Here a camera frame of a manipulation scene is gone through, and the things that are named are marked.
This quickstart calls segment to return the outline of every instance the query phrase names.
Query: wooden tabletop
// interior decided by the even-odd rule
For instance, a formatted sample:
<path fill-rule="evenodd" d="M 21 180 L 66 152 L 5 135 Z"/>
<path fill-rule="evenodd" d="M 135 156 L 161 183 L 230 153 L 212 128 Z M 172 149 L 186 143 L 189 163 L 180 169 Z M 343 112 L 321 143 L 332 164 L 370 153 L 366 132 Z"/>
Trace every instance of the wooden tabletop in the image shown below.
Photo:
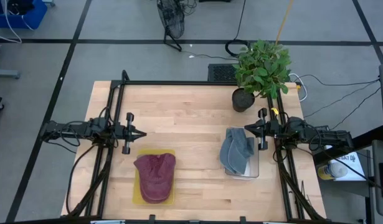
<path fill-rule="evenodd" d="M 290 116 L 302 118 L 296 86 L 294 83 L 287 83 L 287 86 L 289 92 L 283 95 L 284 109 Z M 95 82 L 86 119 L 97 117 L 106 106 L 109 87 L 110 82 Z M 235 89 L 236 86 L 125 86 L 120 121 L 126 124 L 126 113 L 132 112 L 135 115 L 133 124 L 148 135 L 130 144 L 130 155 L 121 153 L 123 141 L 115 149 L 103 218 L 145 220 L 155 214 L 157 220 L 237 221 L 245 216 L 248 221 L 286 221 L 278 166 L 272 159 L 272 138 L 267 138 L 268 150 L 259 152 L 260 172 L 255 180 L 232 179 L 226 176 L 219 162 L 226 128 L 252 124 L 258 119 L 258 110 L 268 107 L 267 99 L 256 98 L 246 112 L 235 112 L 231 101 Z M 90 141 L 82 141 L 76 158 L 90 145 Z M 139 149 L 175 150 L 173 205 L 132 203 L 133 162 Z M 70 191 L 71 209 L 89 188 L 96 151 L 88 153 L 75 169 Z M 312 156 L 300 150 L 294 150 L 293 155 L 299 184 L 304 181 L 312 206 L 325 217 Z M 97 211 L 99 195 L 97 190 L 92 214 Z M 293 216 L 297 217 L 293 194 L 289 195 Z"/>

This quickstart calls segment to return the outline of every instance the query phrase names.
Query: black stand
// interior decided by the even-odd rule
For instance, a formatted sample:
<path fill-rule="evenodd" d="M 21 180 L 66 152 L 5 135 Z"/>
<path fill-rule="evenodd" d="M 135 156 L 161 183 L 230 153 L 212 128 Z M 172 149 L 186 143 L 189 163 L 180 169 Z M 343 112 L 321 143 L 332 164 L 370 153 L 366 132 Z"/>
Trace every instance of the black stand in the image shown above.
<path fill-rule="evenodd" d="M 177 47 L 176 47 L 176 46 L 173 46 L 172 44 L 169 44 L 169 43 L 166 42 L 166 36 L 167 36 L 167 35 L 173 40 L 173 42 L 177 45 Z M 164 44 L 166 44 L 166 45 L 168 45 L 168 46 L 170 46 L 170 47 L 172 47 L 172 48 L 174 48 L 174 49 L 176 49 L 176 50 L 178 50 L 178 51 L 181 52 L 181 49 L 182 49 L 182 48 L 181 48 L 180 45 L 177 43 L 177 41 L 172 37 L 172 34 L 171 34 L 167 29 L 165 29 Z"/>

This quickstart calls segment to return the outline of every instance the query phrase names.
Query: gray cloth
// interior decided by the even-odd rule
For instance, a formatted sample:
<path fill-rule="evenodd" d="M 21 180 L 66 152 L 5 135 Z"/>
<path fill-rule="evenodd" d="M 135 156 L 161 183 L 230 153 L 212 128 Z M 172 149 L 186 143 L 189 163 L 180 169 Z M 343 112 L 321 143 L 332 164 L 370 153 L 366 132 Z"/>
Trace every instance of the gray cloth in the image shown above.
<path fill-rule="evenodd" d="M 248 158 L 253 155 L 254 138 L 247 138 L 243 128 L 227 128 L 219 159 L 234 174 L 244 174 Z"/>

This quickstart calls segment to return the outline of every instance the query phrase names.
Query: white cable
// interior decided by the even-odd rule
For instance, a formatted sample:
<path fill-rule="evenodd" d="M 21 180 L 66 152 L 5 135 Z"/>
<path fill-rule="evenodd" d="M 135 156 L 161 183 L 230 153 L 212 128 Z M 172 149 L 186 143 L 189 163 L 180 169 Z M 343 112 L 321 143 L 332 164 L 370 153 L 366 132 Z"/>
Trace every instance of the white cable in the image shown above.
<path fill-rule="evenodd" d="M 305 91 L 305 96 L 304 96 L 302 99 L 299 100 L 299 102 L 302 102 L 303 100 L 305 100 L 305 99 L 308 97 L 308 90 L 306 89 L 305 84 L 303 84 L 302 79 L 301 79 L 297 74 L 295 74 L 295 73 L 291 73 L 291 74 L 289 74 L 288 76 L 291 76 L 291 75 L 294 75 L 294 76 L 297 77 L 297 79 L 301 82 L 302 87 L 303 87 L 303 89 L 304 89 L 304 91 Z"/>
<path fill-rule="evenodd" d="M 6 5 L 6 6 L 4 7 L 4 15 L 6 16 L 7 24 L 9 25 L 11 32 L 12 32 L 15 36 L 17 36 L 17 38 L 19 39 L 19 41 L 17 41 L 17 40 L 7 39 L 7 38 L 4 38 L 4 37 L 2 37 L 2 36 L 0 36 L 0 38 L 2 38 L 3 40 L 6 40 L 6 41 L 10 41 L 10 42 L 14 42 L 14 43 L 22 44 L 22 40 L 21 40 L 21 38 L 20 38 L 20 37 L 17 35 L 17 33 L 11 28 L 11 25 L 10 25 L 10 22 L 9 22 L 9 18 L 8 18 L 8 16 L 7 16 L 7 0 L 4 0 L 4 3 L 5 3 L 5 5 Z"/>

